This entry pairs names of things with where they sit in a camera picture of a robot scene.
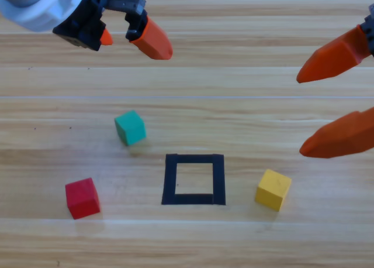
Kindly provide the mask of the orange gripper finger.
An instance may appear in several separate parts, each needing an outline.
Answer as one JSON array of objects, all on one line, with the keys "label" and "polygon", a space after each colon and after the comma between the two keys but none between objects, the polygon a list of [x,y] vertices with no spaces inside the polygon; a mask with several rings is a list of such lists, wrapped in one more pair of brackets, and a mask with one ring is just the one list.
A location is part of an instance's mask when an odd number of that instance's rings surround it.
[{"label": "orange gripper finger", "polygon": [[322,126],[301,146],[306,157],[329,159],[373,148],[373,108],[354,111]]},{"label": "orange gripper finger", "polygon": [[109,33],[107,28],[104,29],[100,42],[101,42],[101,45],[112,45],[113,44],[112,35]]},{"label": "orange gripper finger", "polygon": [[173,55],[172,44],[167,34],[148,16],[129,14],[125,16],[129,23],[126,39],[154,60],[169,60]]},{"label": "orange gripper finger", "polygon": [[317,49],[300,69],[299,83],[336,77],[373,55],[373,15]]}]

